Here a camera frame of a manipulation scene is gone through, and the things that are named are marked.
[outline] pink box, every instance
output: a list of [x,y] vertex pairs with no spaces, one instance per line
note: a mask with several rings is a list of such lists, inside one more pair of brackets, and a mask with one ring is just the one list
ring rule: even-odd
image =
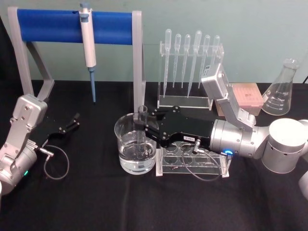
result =
[[[263,98],[256,83],[232,83],[236,100],[245,111],[256,116],[263,106]],[[219,116],[224,116],[220,105],[215,101]]]

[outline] black table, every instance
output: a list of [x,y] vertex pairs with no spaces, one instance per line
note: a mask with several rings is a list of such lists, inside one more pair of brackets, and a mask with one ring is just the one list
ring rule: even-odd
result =
[[[39,89],[40,82],[35,82]],[[260,84],[263,92],[268,84]],[[91,103],[88,82],[57,81],[51,93],[46,127],[65,124],[79,112],[80,129],[63,141],[54,141],[67,151],[70,171],[62,181],[43,173],[45,155],[38,160],[11,194],[2,198],[1,231],[307,231],[308,201],[298,180],[308,170],[301,159],[296,169],[284,175],[268,171],[260,160],[234,158],[230,177],[204,183],[190,175],[165,174],[155,170],[133,176],[118,160],[114,124],[132,111],[132,83],[97,82],[97,103]],[[157,83],[147,83],[146,102],[156,106]],[[0,141],[10,128],[20,84],[0,83]],[[308,118],[308,86],[294,84],[292,107],[285,117]],[[186,110],[188,116],[215,119],[216,112]],[[279,117],[263,111],[258,126]],[[51,165],[65,170],[56,154]]]

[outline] test tube rack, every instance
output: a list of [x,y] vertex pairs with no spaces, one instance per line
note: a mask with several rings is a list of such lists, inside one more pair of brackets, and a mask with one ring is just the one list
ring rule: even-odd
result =
[[196,44],[198,39],[195,38],[195,41],[189,44],[188,49],[186,38],[190,37],[189,35],[185,36],[185,41],[184,39],[179,39],[179,34],[176,34],[172,39],[170,37],[171,30],[168,29],[166,30],[165,43],[160,41],[159,46],[160,64],[157,107],[177,105],[184,108],[206,108],[211,110],[213,100],[206,96],[206,92],[200,83],[201,78],[207,77],[211,66],[214,66],[213,64],[222,63],[223,61],[224,49],[220,43],[220,37],[215,36],[211,45],[209,35],[203,36],[199,44]]

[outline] glass beaker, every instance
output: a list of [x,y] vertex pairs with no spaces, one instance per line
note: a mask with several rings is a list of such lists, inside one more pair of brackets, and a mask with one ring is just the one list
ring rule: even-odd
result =
[[282,116],[289,112],[293,77],[298,67],[298,61],[295,59],[286,59],[283,62],[279,76],[262,95],[263,111],[274,116]]
[[144,122],[158,128],[154,117],[144,114],[130,113],[118,119],[115,123],[115,135],[122,168],[133,175],[149,172],[155,165],[156,142],[147,138],[144,132]]

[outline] cable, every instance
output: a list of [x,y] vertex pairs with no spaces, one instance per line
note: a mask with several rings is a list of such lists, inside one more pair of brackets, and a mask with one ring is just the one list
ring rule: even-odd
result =
[[308,76],[305,78],[305,80],[303,81],[303,83],[306,83],[307,79],[308,79]]
[[209,154],[207,154],[207,153],[204,153],[204,154],[207,155],[208,157],[210,157],[210,158],[213,160],[213,162],[215,163],[215,165],[216,165],[216,166],[218,167],[218,169],[219,169],[219,174],[218,174],[216,177],[214,177],[214,178],[212,178],[212,179],[204,179],[204,178],[201,178],[201,177],[197,176],[196,174],[194,174],[194,173],[187,167],[187,165],[186,165],[186,163],[185,163],[185,161],[184,161],[184,152],[185,152],[188,148],[190,148],[190,147],[194,147],[194,145],[189,145],[189,146],[187,146],[187,147],[183,150],[183,152],[182,152],[182,161],[183,161],[183,164],[184,164],[185,168],[187,169],[187,171],[189,171],[194,177],[196,177],[197,179],[199,179],[199,180],[201,180],[201,181],[211,182],[211,181],[216,181],[216,180],[218,180],[219,177],[220,177],[220,175],[221,175],[220,166],[219,166],[219,164],[217,163],[217,161],[216,161],[213,157],[211,157]]
[[49,156],[46,158],[45,160],[45,163],[44,163],[44,172],[46,174],[47,177],[49,177],[50,179],[53,179],[53,180],[62,180],[64,177],[66,177],[66,175],[68,174],[68,171],[69,171],[69,159],[68,159],[68,156],[67,154],[65,153],[65,151],[63,151],[61,148],[57,147],[57,146],[54,146],[54,145],[45,145],[45,147],[51,147],[51,148],[55,148],[55,149],[58,149],[60,150],[64,156],[66,157],[66,160],[67,160],[67,169],[66,169],[66,172],[63,176],[61,177],[52,177],[51,175],[49,175],[46,171],[46,165],[47,165],[47,162],[49,161]]

